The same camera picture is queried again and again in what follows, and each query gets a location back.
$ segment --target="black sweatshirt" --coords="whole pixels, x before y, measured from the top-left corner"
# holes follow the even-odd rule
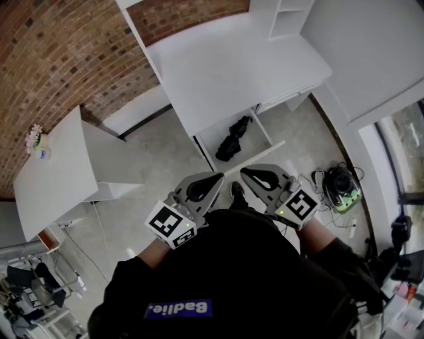
[[[118,263],[91,339],[345,338],[352,297],[380,310],[366,267],[339,239],[307,259],[260,213],[220,210],[207,221],[156,270],[138,257]]]

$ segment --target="sleeve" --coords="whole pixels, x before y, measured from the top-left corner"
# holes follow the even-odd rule
[[[366,301],[371,315],[383,311],[380,289],[372,279],[368,267],[340,239],[334,239],[310,259],[339,279],[355,301]]]
[[[120,338],[131,321],[132,309],[143,307],[145,287],[152,281],[154,271],[139,257],[119,262],[105,290],[103,303],[91,314],[88,332],[91,339]]]

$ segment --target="white tile floor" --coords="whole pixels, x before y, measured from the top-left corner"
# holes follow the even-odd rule
[[[285,105],[280,105],[262,113],[260,120],[275,141],[286,140],[285,145],[262,158],[261,163],[280,164],[292,174],[302,173],[310,177],[310,173],[317,168],[327,169],[332,161],[343,161],[333,137],[309,100],[294,113]],[[99,266],[108,280],[119,260],[133,257],[154,239],[144,226],[144,220],[157,200],[164,199],[185,176],[209,170],[207,162],[197,153],[173,110],[136,130],[127,137],[127,142],[138,154],[136,165],[144,185],[122,199],[96,204],[108,250],[94,208],[86,220],[68,229],[70,236]],[[234,174],[226,180],[215,207],[229,207],[231,200],[228,186],[238,177],[238,174]],[[259,211],[264,210],[264,204],[248,189],[246,195],[251,206]],[[363,254],[368,227],[362,207],[355,207],[352,214],[358,220],[354,238],[348,237],[349,228],[336,228],[333,224],[327,227],[351,245],[355,252]],[[323,224],[331,222],[330,212],[319,213],[318,218]],[[339,226],[345,222],[348,222],[346,217],[336,221]],[[287,237],[295,243],[296,235],[291,229]],[[70,239],[64,242],[61,251],[77,269],[87,287],[82,299],[73,294],[66,301],[77,320],[84,325],[93,309],[102,302],[107,284]],[[123,291],[123,297],[131,298],[131,291]]]

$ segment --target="printed logo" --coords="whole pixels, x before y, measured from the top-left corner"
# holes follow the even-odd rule
[[[188,300],[147,305],[144,319],[211,318],[212,300]]]
[[[162,207],[159,213],[149,222],[149,225],[165,237],[169,237],[182,220],[182,217],[170,209]]]
[[[194,228],[192,227],[186,233],[180,235],[178,238],[176,238],[173,241],[174,246],[177,248],[179,245],[182,245],[184,242],[186,242],[187,240],[189,240],[193,237],[194,237]]]
[[[287,203],[287,208],[303,220],[318,204],[301,189]]]

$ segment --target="brick wall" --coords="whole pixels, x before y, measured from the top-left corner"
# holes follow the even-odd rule
[[[250,0],[143,0],[128,13],[144,44],[155,42],[197,24],[245,13]]]
[[[0,198],[27,159],[30,125],[49,132],[77,105],[99,123],[158,85],[115,0],[0,5]]]

